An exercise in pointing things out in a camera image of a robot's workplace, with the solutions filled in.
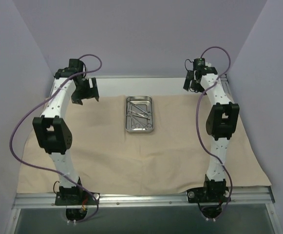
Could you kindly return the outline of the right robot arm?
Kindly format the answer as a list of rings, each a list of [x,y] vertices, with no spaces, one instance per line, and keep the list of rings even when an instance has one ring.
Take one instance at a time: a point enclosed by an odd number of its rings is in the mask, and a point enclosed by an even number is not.
[[[206,173],[202,197],[213,201],[219,196],[219,189],[226,190],[227,172],[225,171],[226,152],[229,141],[236,131],[240,107],[225,93],[218,78],[215,67],[208,65],[204,58],[196,58],[192,69],[187,69],[183,89],[201,93],[198,99],[197,111],[202,97],[207,96],[211,110],[206,119],[206,133],[211,138],[209,167]]]

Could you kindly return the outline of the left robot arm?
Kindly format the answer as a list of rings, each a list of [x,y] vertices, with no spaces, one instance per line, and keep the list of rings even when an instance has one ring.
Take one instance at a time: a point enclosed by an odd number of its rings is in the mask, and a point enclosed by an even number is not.
[[[99,100],[96,79],[86,79],[86,70],[86,65],[79,58],[71,58],[66,68],[58,69],[45,109],[41,116],[33,119],[40,148],[45,150],[55,169],[61,173],[59,196],[66,197],[72,204],[79,204],[84,192],[71,159],[73,136],[64,119],[69,103],[82,105],[84,99]]]

